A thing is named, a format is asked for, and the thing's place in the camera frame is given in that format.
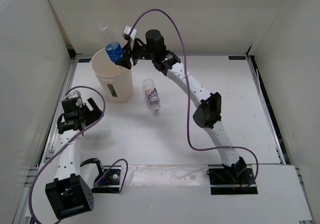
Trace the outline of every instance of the water bottle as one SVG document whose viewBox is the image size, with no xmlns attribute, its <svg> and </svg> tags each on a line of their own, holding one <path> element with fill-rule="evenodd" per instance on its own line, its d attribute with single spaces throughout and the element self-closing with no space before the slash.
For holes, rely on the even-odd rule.
<svg viewBox="0 0 320 224">
<path fill-rule="evenodd" d="M 160 99 L 153 79 L 144 80 L 142 85 L 149 109 L 158 112 L 160 110 Z"/>
<path fill-rule="evenodd" d="M 100 40 L 105 45 L 105 51 L 112 62 L 118 61 L 124 54 L 120 43 L 117 41 L 113 29 L 106 24 L 99 24 L 97 28 Z"/>
</svg>

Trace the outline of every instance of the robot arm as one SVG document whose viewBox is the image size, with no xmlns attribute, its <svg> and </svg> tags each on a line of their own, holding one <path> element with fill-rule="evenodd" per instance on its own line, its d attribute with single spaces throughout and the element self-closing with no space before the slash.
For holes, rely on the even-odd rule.
<svg viewBox="0 0 320 224">
<path fill-rule="evenodd" d="M 184 74 L 184 64 L 176 63 L 172 66 L 172 69 L 167 71 L 167 77 L 174 81 L 186 94 L 187 90 L 187 82 Z M 190 98 L 194 103 L 195 107 L 198 108 L 203 100 L 209 99 L 211 96 L 216 96 L 221 98 L 218 93 L 212 95 L 206 88 L 204 88 L 192 75 L 187 72 L 189 85 L 190 85 Z M 226 132 L 222 121 L 217 121 L 213 128 L 203 128 L 211 140 L 215 144 L 215 146 L 232 146 Z M 232 166 L 239 161 L 240 155 L 237 153 L 235 149 L 220 149 L 218 150 L 222 163 L 226 166 Z"/>
<path fill-rule="evenodd" d="M 93 110 L 82 102 L 79 91 L 73 91 L 62 101 L 64 114 L 58 119 L 57 127 L 61 145 L 68 146 L 59 156 L 53 182 L 45 186 L 45 193 L 59 220 L 93 210 L 94 199 L 91 189 L 95 179 L 104 172 L 97 158 L 80 163 L 82 135 L 68 143 L 76 133 L 94 123 L 102 115 L 102 111 L 92 98 L 88 99 L 88 102 Z"/>
<path fill-rule="evenodd" d="M 115 64 L 131 69 L 132 64 L 136 65 L 138 60 L 152 60 L 158 71 L 174 81 L 188 94 L 184 64 L 173 52 L 167 50 L 160 31 L 147 31 L 146 44 L 144 44 L 140 39 L 135 38 L 136 30 L 133 30 L 129 36 L 130 30 L 131 28 L 126 26 L 123 36 L 128 43 L 123 48 L 123 57 Z M 208 133 L 215 146 L 232 146 L 221 121 L 221 95 L 218 92 L 213 94 L 205 89 L 189 72 L 187 76 L 190 85 L 190 99 L 197 108 L 193 120 Z M 219 149 L 218 151 L 223 167 L 234 178 L 237 178 L 246 169 L 244 159 L 235 149 Z"/>
</svg>

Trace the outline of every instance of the white table surface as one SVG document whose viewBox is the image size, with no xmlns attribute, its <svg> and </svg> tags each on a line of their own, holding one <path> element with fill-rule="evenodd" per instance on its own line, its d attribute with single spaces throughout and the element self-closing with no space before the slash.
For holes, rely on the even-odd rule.
<svg viewBox="0 0 320 224">
<path fill-rule="evenodd" d="M 33 194 L 34 211 L 45 224 L 57 220 L 44 191 L 57 162 L 47 168 Z M 293 166 L 261 165 L 256 195 L 211 195 L 207 169 L 130 166 L 121 194 L 93 194 L 93 211 L 61 224 L 299 224 L 312 219 Z"/>
<path fill-rule="evenodd" d="M 187 69 L 208 90 L 222 95 L 222 120 L 233 145 L 251 149 L 260 163 L 279 163 L 271 130 L 263 111 L 246 60 L 228 56 L 188 56 Z M 161 108 L 153 115 L 147 108 L 142 81 L 152 78 Z M 169 78 L 158 72 L 151 61 L 139 61 L 132 68 L 133 95 L 115 103 L 107 99 L 104 118 L 85 133 L 82 160 L 98 157 L 103 164 L 126 158 L 130 164 L 221 164 L 217 151 L 197 152 L 186 139 L 186 94 Z M 78 63 L 72 86 L 86 85 L 103 92 L 90 63 Z M 93 91 L 79 89 L 102 108 Z M 195 111 L 191 103 L 191 116 Z M 209 136 L 191 119 L 191 141 L 196 147 L 211 147 Z M 245 161 L 255 163 L 250 153 L 239 150 Z"/>
<path fill-rule="evenodd" d="M 94 210 L 62 224 L 194 224 L 241 223 L 299 224 L 311 220 L 304 193 L 293 166 L 279 159 L 246 61 L 226 56 L 190 56 L 188 70 L 207 88 L 222 95 L 222 118 L 234 145 L 253 150 L 260 161 L 257 195 L 210 195 L 206 164 L 220 164 L 216 151 L 196 152 L 186 139 L 187 97 L 178 86 L 158 73 L 149 61 L 133 68 L 133 96 L 124 103 L 107 100 L 102 121 L 85 133 L 82 160 L 98 157 L 104 165 L 126 158 L 130 164 L 121 194 L 94 194 Z M 159 115 L 145 104 L 142 81 L 153 78 L 161 98 Z M 102 91 L 89 63 L 78 63 L 73 86 L 87 85 Z M 83 99 L 98 95 L 80 90 Z M 191 121 L 194 146 L 208 147 L 207 134 Z M 253 158 L 241 151 L 247 163 Z M 42 223 L 56 217 L 45 195 L 58 160 L 38 179 L 33 194 L 35 213 Z"/>
</svg>

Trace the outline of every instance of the blue bottle label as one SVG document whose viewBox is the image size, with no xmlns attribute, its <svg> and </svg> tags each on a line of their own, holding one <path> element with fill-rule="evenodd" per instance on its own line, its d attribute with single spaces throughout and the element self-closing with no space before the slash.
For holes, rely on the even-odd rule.
<svg viewBox="0 0 320 224">
<path fill-rule="evenodd" d="M 156 96 L 158 97 L 158 92 L 157 92 L 156 88 L 147 90 L 145 92 L 145 94 L 146 94 L 146 96 L 147 96 L 146 98 L 148 100 L 150 100 L 150 99 L 152 99 L 153 97 L 156 97 Z"/>
<path fill-rule="evenodd" d="M 105 48 L 106 53 L 109 55 L 109 58 L 111 59 L 112 62 L 116 62 L 118 61 L 124 54 L 124 51 L 121 48 L 121 45 L 119 43 L 117 43 L 117 47 L 113 48 L 112 44 L 108 44 Z"/>
</svg>

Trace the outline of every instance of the white wall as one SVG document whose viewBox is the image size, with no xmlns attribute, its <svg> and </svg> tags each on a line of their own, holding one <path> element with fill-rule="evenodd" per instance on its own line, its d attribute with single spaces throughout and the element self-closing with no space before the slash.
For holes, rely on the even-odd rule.
<svg viewBox="0 0 320 224">
<path fill-rule="evenodd" d="M 12 223 L 69 64 L 48 0 L 0 0 L 1 223 Z"/>
<path fill-rule="evenodd" d="M 77 53 L 94 54 L 102 49 L 94 29 L 101 22 L 116 34 L 150 8 L 167 11 L 176 21 L 188 52 L 242 52 L 260 40 L 284 0 L 50 0 Z M 171 23 L 160 13 L 145 16 L 137 26 L 145 32 L 159 29 L 167 47 L 181 51 Z"/>
<path fill-rule="evenodd" d="M 286 0 L 256 62 L 292 164 L 320 223 L 320 0 Z"/>
</svg>

